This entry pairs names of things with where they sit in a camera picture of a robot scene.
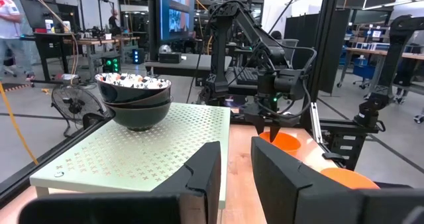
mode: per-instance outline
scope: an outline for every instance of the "screen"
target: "screen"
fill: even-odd
[[[160,40],[193,38],[194,0],[160,0]]]

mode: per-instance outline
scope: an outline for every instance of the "floor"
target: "floor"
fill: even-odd
[[[50,73],[61,73],[57,61],[50,61]],[[124,72],[145,74],[143,66],[122,65]],[[42,79],[42,69],[35,66],[34,71]],[[88,76],[87,70],[79,70],[82,78]],[[176,76],[161,76],[172,81],[172,96],[174,102],[186,102],[191,78]],[[23,74],[17,78],[5,76],[3,83],[24,84]],[[346,75],[341,88],[335,87],[333,94],[320,93],[317,102],[320,118],[352,119],[358,112],[358,105],[363,102],[362,97],[366,90],[360,89],[352,82],[358,80],[354,75]],[[60,114],[51,108],[51,97],[42,89],[52,91],[53,85],[36,84],[36,87],[26,87],[7,92],[13,113],[17,116],[17,123],[26,141],[34,153],[39,157],[53,146],[64,140],[63,131],[66,122],[61,120]],[[100,99],[96,87],[90,90]],[[198,88],[193,88],[189,101],[195,101]],[[293,112],[300,110],[301,102],[293,108]],[[424,97],[410,93],[403,105],[391,104],[380,112],[380,120],[387,127],[385,133],[370,136],[366,141],[356,171],[378,182],[407,184],[414,188],[424,188],[424,153],[421,133],[423,125],[413,122],[413,116],[419,114],[424,107]],[[12,126],[3,100],[0,101],[0,182],[31,162]]]

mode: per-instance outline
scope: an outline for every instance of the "black partition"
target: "black partition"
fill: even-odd
[[[328,37],[330,41],[328,52],[325,53],[325,63],[320,74],[321,83],[319,89],[327,93],[333,92],[350,10],[338,10],[334,16],[331,23],[331,34]],[[315,45],[318,21],[319,14],[287,18],[284,38],[298,39],[299,43],[297,46],[311,48]],[[301,69],[310,56],[311,52],[308,50],[296,50],[293,57],[293,67]]]

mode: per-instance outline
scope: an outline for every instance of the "pegboard table top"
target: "pegboard table top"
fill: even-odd
[[[30,183],[76,192],[149,192],[206,142],[219,141],[223,209],[229,127],[229,108],[182,103],[173,103],[166,118],[145,132],[109,121],[33,174]]]

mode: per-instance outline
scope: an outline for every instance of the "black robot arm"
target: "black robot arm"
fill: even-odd
[[[208,105],[219,105],[228,93],[228,81],[225,78],[225,47],[227,31],[236,21],[252,45],[252,56],[246,66],[262,68],[265,72],[274,73],[275,66],[287,65],[284,49],[257,23],[250,10],[240,1],[227,1],[209,8],[211,17],[206,30],[211,30],[213,47],[211,73],[205,87],[199,95],[200,100]]]
[[[380,79],[368,101],[359,105],[359,114],[354,118],[359,125],[374,128],[378,121],[378,111],[388,106],[393,100],[392,84],[398,64],[406,43],[416,30],[424,30],[424,17],[412,18],[409,15],[403,15],[396,18],[390,25],[390,47]]]
[[[271,140],[274,140],[279,127],[292,127],[298,124],[300,115],[309,108],[308,106],[304,107],[296,115],[278,113],[277,100],[282,95],[292,100],[291,105],[285,111],[293,105],[294,101],[303,99],[305,94],[308,95],[307,98],[311,103],[305,80],[316,51],[306,48],[312,50],[314,55],[303,69],[286,69],[285,46],[279,44],[265,32],[261,25],[254,20],[250,10],[240,1],[227,1],[221,5],[213,5],[209,12],[211,18],[206,26],[206,31],[210,28],[214,38],[211,73],[199,95],[200,100],[208,105],[221,105],[225,100],[229,89],[228,81],[225,78],[225,45],[227,31],[233,21],[236,21],[252,45],[252,55],[245,66],[258,68],[258,95],[255,97],[255,103],[242,107],[240,112],[244,114],[246,121],[255,125],[258,133],[264,131],[264,117],[271,119],[276,124],[271,129]]]

